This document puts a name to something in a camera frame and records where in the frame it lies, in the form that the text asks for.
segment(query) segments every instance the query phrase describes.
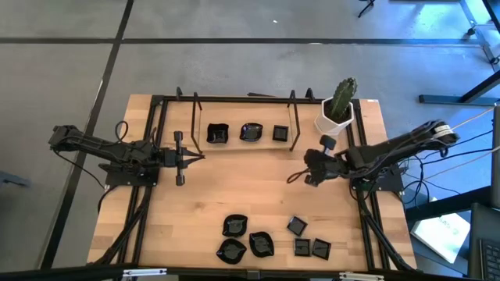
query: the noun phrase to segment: wooden tabletop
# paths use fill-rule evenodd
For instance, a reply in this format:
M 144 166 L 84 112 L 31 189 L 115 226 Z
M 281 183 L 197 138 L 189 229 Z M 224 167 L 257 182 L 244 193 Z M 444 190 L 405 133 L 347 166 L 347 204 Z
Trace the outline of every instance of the wooden tabletop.
M 130 96 L 124 118 L 130 124 L 130 129 L 125 141 L 142 138 L 150 100 L 151 95 Z M 387 140 L 378 101 L 360 102 L 368 143 L 376 144 Z M 230 127 L 230 135 L 239 136 L 241 125 L 252 120 L 249 114 L 238 115 L 236 112 L 257 110 L 261 122 L 268 119 L 267 122 L 271 123 L 273 119 L 263 115 L 273 114 L 273 111 L 266 111 L 266 108 L 279 106 L 286 109 L 285 104 L 206 102 L 202 106 L 203 111 L 207 109 L 207 112 L 197 112 L 200 120 L 197 120 L 199 126 L 196 133 L 200 135 L 200 144 L 205 148 L 209 144 L 201 137 L 206 135 L 203 132 L 206 130 L 204 118 L 210 122 L 228 123 L 227 114 L 222 112 L 230 108 L 235 112 L 230 122 L 240 124 L 232 125 L 235 128 Z M 184 144 L 195 151 L 189 137 L 191 110 L 191 102 L 169 102 L 162 147 L 171 146 L 173 131 L 182 130 Z M 314 126 L 319 110 L 320 105 L 298 105 L 301 135 L 293 152 L 288 149 L 245 149 L 246 147 L 204 151 L 206 159 L 193 163 L 185 170 L 186 183 L 182 187 L 175 185 L 175 169 L 162 169 L 158 186 L 152 192 L 140 265 L 216 269 L 366 270 L 359 210 L 357 203 L 349 196 L 348 181 L 329 180 L 315 188 L 306 185 L 302 177 L 292 184 L 286 184 L 288 176 L 305 168 L 305 151 L 308 148 L 321 149 L 320 133 Z M 293 112 L 290 113 L 290 118 L 295 118 Z M 286 122 L 281 117 L 277 117 L 277 120 Z M 357 141 L 355 123 L 353 130 Z M 337 137 L 334 153 L 347 147 L 344 130 Z M 130 191 L 131 187 L 118 187 L 103 201 L 88 261 L 100 258 L 120 233 Z M 392 193 L 377 194 L 386 236 L 406 262 L 416 267 L 402 203 Z M 228 265 L 216 256 L 217 249 L 226 239 L 222 235 L 223 221 L 231 214 L 248 216 L 247 232 L 238 238 L 248 250 L 237 265 Z M 317 257 L 294 256 L 295 235 L 286 228 L 293 215 L 309 224 L 302 238 L 309 238 L 311 241 L 320 238 L 331 243 L 328 261 Z M 257 258 L 250 251 L 248 235 L 259 231 L 265 231 L 273 238 L 273 257 Z M 134 238 L 135 232 L 129 241 L 126 261 L 131 260 Z M 373 234 L 371 241 L 375 263 L 380 267 L 377 239 Z

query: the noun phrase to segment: black rack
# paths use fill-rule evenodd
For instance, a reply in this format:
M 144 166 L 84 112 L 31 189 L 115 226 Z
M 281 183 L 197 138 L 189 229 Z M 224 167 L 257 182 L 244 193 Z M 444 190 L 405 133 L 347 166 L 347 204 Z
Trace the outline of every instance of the black rack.
M 157 126 L 157 134 L 155 141 L 157 145 L 161 143 L 161 137 L 162 137 L 162 132 L 165 129 L 165 121 L 166 121 L 166 109 L 168 106 L 169 101 L 192 101 L 193 102 L 193 112 L 192 112 L 192 121 L 191 121 L 191 138 L 193 141 L 194 139 L 194 125 L 195 125 L 195 110 L 196 106 L 202 110 L 202 102 L 253 102 L 253 103 L 280 103 L 280 104 L 287 104 L 287 107 L 290 106 L 290 104 L 294 105 L 294 110 L 295 110 L 295 121 L 297 123 L 297 128 L 298 128 L 298 135 L 294 139 L 294 143 L 290 150 L 292 151 L 295 144 L 297 143 L 300 130 L 299 130 L 299 124 L 298 124 L 298 110 L 297 110 L 297 104 L 321 104 L 323 99 L 316 99 L 314 98 L 313 91 L 311 89 L 308 89 L 306 92 L 306 98 L 296 98 L 295 97 L 295 91 L 291 91 L 290 97 L 289 98 L 275 98 L 275 97 L 200 97 L 196 92 L 193 94 L 193 96 L 184 96 L 182 94 L 182 90 L 178 87 L 176 91 L 175 96 L 152 96 L 151 104 L 149 107 L 149 114 L 148 114 L 148 119 L 146 121 L 146 129 L 145 129 L 145 137 L 148 137 L 149 134 L 152 131 L 153 127 L 153 117 L 155 115 L 155 110 L 157 109 L 158 105 L 161 105 L 161 116 L 160 120 Z M 361 107 L 359 105 L 359 100 L 353 100 L 353 104 L 355 105 L 355 117 L 356 117 L 356 123 L 358 124 L 358 131 L 359 131 L 359 137 L 360 137 L 360 142 L 362 144 L 366 144 L 366 135 L 364 131 L 364 125 L 363 125 L 363 118 L 361 115 Z M 349 146 L 355 145 L 354 143 L 354 137 L 352 133 L 352 126 L 349 125 L 347 127 L 348 131 L 348 142 Z M 145 205 L 145 213 L 143 214 L 143 217 L 141 218 L 141 221 L 139 222 L 138 228 L 137 228 L 137 236 L 136 236 L 136 241 L 134 245 L 134 254 L 133 254 L 133 260 L 132 262 L 134 264 L 138 264 L 139 258 L 140 258 L 140 253 L 141 253 L 141 246 L 142 246 L 142 238 L 144 236 L 144 231 L 145 231 L 145 221 L 148 213 L 148 207 L 149 207 L 149 200 L 151 199 L 151 192 L 147 193 L 149 196 L 146 199 L 146 205 Z M 363 197 L 362 191 L 358 192 L 359 197 Z M 374 218 L 376 219 L 376 222 L 380 227 L 382 227 L 382 222 L 380 219 L 380 209 L 378 206 L 378 201 L 376 198 L 375 193 L 373 193 L 372 197 L 375 197 L 375 199 L 371 199 L 371 204 L 372 204 L 372 209 L 374 214 Z M 132 192 L 132 195 L 130 196 L 130 202 L 129 202 L 129 210 L 134 210 L 135 205 L 137 204 L 138 201 L 138 192 Z M 370 242 L 370 231 L 369 227 L 364 221 L 363 218 L 361 218 L 361 223 L 362 223 L 362 238 L 363 238 L 363 243 L 365 245 L 365 251 L 366 251 L 366 263 L 368 265 L 369 270 L 375 269 L 375 264 L 373 261 L 373 250 L 371 247 L 371 242 Z M 385 253 L 384 249 L 380 247 L 380 255 L 382 257 L 382 266 L 383 269 L 389 269 L 389 263 L 388 263 L 388 257 L 387 253 Z M 211 276 L 241 276 L 241 277 L 248 277 L 248 271 L 247 270 L 227 270 L 227 269 L 211 269 L 207 271 L 206 269 L 177 269 L 179 271 L 178 274 L 188 274 L 188 275 L 211 275 Z M 263 278 L 266 274 L 265 272 L 268 271 L 260 271 L 259 276 L 260 278 Z M 304 276 L 304 277 L 309 277 L 309 278 L 338 278 L 340 272 L 317 272 L 317 271 L 311 271 L 311 272 L 303 272 L 299 273 L 296 271 L 269 271 L 272 272 L 273 274 L 270 274 L 270 276 L 280 276 L 280 277 L 298 277 L 298 276 Z
M 179 87 L 177 87 L 176 101 L 183 101 L 185 97 L 181 98 L 181 96 L 182 96 L 182 90 Z M 240 97 L 232 97 L 232 98 L 204 97 L 204 98 L 200 98 L 198 96 L 197 92 L 193 93 L 193 98 L 192 98 L 193 99 L 193 112 L 192 112 L 192 115 L 191 115 L 191 139 L 193 140 L 193 143 L 195 143 L 195 147 L 198 150 L 198 153 L 202 154 L 203 152 L 200 150 L 199 144 L 198 144 L 198 142 L 195 139 L 196 104 L 198 104 L 198 107 L 200 108 L 200 110 L 203 110 L 201 101 L 203 101 L 203 102 L 255 102 L 255 103 L 268 102 L 268 103 L 284 103 L 284 102 L 277 102 L 276 100 L 270 100 L 269 98 L 272 98 L 272 97 L 266 97 L 264 100 L 260 100 L 259 99 L 258 101 L 257 101 L 257 98 L 248 99 L 246 97 L 245 98 L 240 98 Z M 298 121 L 297 98 L 295 97 L 295 90 L 291 90 L 290 97 L 287 100 L 287 108 L 290 107 L 291 103 L 294 105 L 295 125 L 297 126 L 297 135 L 295 136 L 295 139 L 294 139 L 294 141 L 293 141 L 293 143 L 291 145 L 291 148 L 290 148 L 290 151 L 293 151 L 295 145 L 297 144 L 298 137 L 300 137 L 300 122 Z

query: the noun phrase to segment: black square dish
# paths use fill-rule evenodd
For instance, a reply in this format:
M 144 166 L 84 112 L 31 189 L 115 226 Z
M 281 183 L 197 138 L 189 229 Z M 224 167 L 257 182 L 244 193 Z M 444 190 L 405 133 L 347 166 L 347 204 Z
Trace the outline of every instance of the black square dish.
M 310 243 L 311 240 L 309 239 L 295 238 L 295 244 L 294 244 L 295 256 L 310 257 L 311 256 L 311 249 L 309 248 Z
M 258 141 L 263 135 L 263 126 L 258 123 L 246 123 L 241 127 L 240 140 Z
M 307 226 L 307 223 L 305 223 L 303 220 L 294 216 L 293 218 L 291 218 L 290 222 L 288 223 L 287 228 L 291 232 L 295 233 L 295 235 L 300 237 L 302 235 L 302 233 L 304 232 L 304 229 L 306 226 Z
M 330 243 L 316 238 L 314 240 L 314 244 L 312 245 L 312 255 L 328 261 L 328 257 L 330 257 L 330 247 Z
M 248 218 L 244 215 L 229 215 L 224 219 L 222 235 L 225 237 L 240 237 L 247 231 Z
M 229 139 L 229 125 L 209 124 L 206 141 L 210 144 L 225 144 Z
M 274 125 L 273 141 L 288 141 L 288 127 Z
M 240 241 L 235 239 L 227 239 L 220 245 L 217 251 L 217 257 L 230 265 L 236 265 L 243 258 L 243 254 L 247 251 L 247 247 Z

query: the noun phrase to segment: concrete floor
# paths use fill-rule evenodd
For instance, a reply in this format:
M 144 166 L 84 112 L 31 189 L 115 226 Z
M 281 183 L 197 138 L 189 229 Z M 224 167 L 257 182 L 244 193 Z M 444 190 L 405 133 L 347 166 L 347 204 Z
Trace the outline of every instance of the concrete floor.
M 481 0 L 467 3 L 478 22 L 488 21 Z M 0 37 L 114 37 L 125 4 L 3 0 Z M 458 2 L 378 0 L 372 11 L 357 19 L 364 5 L 326 0 L 137 0 L 125 37 L 438 39 L 461 38 L 470 26 Z M 488 32 L 487 38 L 495 51 L 498 32 Z M 47 140 L 56 124 L 84 128 L 110 49 L 108 44 L 0 44 L 0 130 L 8 132 L 0 140 L 0 170 L 33 182 L 29 188 L 7 184 L 0 190 L 1 272 L 37 267 L 70 171 L 48 150 Z M 482 112 L 483 108 L 421 105 L 416 99 L 418 94 L 464 94 L 492 73 L 483 50 L 474 46 L 122 45 L 95 135 L 114 138 L 114 125 L 122 119 L 130 94 L 174 94 L 179 86 L 185 94 L 253 91 L 287 96 L 291 89 L 303 95 L 311 87 L 315 96 L 325 98 L 340 80 L 353 76 L 359 83 L 357 98 L 380 100 L 387 133 L 394 137 L 429 119 L 447 117 L 455 125 Z M 500 93 L 493 90 L 488 96 Z M 466 139 L 490 129 L 488 114 L 457 132 Z M 490 146 L 491 136 L 485 136 L 450 153 Z M 425 173 L 469 158 L 426 167 Z M 490 161 L 483 158 L 431 181 L 460 192 L 482 187 L 490 182 Z M 99 162 L 87 157 L 85 168 L 104 180 Z M 418 172 L 416 166 L 410 171 L 415 176 Z M 437 198 L 452 195 L 434 187 L 430 193 Z M 55 266 L 85 263 L 101 194 L 93 179 L 82 174 Z M 419 266 L 430 268 L 426 263 L 419 261 Z

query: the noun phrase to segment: black plastic container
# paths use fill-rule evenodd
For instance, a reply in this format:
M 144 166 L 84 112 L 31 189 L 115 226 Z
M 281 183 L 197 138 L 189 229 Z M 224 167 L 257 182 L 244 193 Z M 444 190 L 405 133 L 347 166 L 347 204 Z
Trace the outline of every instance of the black plastic container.
M 230 265 L 236 265 L 243 258 L 243 254 L 247 251 L 247 247 L 240 241 L 229 238 L 222 242 L 217 257 Z
M 295 233 L 295 235 L 300 237 L 302 235 L 302 233 L 304 232 L 304 229 L 306 226 L 307 226 L 307 223 L 305 223 L 303 220 L 294 216 L 293 218 L 291 218 L 290 222 L 288 223 L 287 228 L 291 232 Z
M 311 256 L 310 244 L 311 244 L 310 239 L 295 238 L 295 243 L 294 243 L 295 256 L 310 257 Z
M 312 248 L 313 248 L 312 255 L 315 255 L 318 258 L 322 258 L 328 261 L 328 257 L 330 257 L 330 248 L 331 248 L 330 243 L 316 238 L 314 240 Z
M 263 126 L 258 123 L 246 123 L 241 127 L 240 140 L 258 141 L 263 136 Z
M 222 235 L 240 237 L 247 231 L 248 218 L 244 215 L 229 215 L 224 219 Z
M 288 141 L 288 127 L 274 125 L 273 141 Z
M 210 144 L 225 144 L 229 139 L 229 125 L 227 124 L 209 124 L 206 141 Z
M 271 239 L 271 236 L 268 233 L 250 233 L 249 243 L 250 249 L 256 257 L 264 258 L 274 255 L 273 239 Z

